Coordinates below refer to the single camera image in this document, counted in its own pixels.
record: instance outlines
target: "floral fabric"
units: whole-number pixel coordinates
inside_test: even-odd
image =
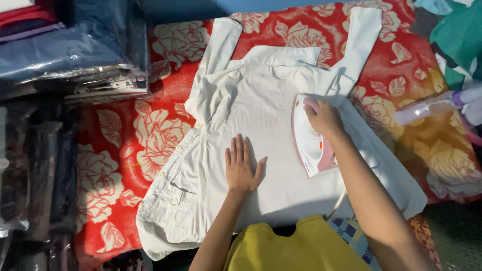
[[[232,15],[244,31],[233,59],[256,45],[321,47],[318,65],[342,57],[354,6],[383,10],[379,40],[350,101],[418,181],[429,203],[480,198],[482,174],[458,114],[397,126],[392,113],[446,91],[429,41],[409,32],[411,0],[364,0]],[[135,215],[152,180],[195,120],[184,109],[212,20],[149,30],[154,101],[87,106],[79,137],[76,251],[82,270],[141,247]]]

